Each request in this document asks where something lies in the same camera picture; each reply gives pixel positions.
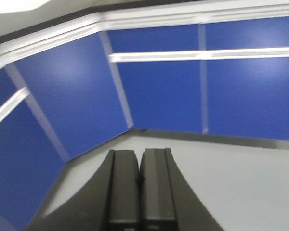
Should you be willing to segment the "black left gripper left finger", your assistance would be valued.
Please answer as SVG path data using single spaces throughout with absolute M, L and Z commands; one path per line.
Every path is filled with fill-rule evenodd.
M 138 162 L 133 150 L 110 150 L 70 199 L 27 231 L 138 231 Z

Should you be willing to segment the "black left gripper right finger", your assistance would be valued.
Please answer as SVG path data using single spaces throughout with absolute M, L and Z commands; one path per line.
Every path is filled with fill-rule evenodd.
M 141 229 L 144 231 L 221 231 L 197 197 L 169 148 L 145 149 L 140 166 Z

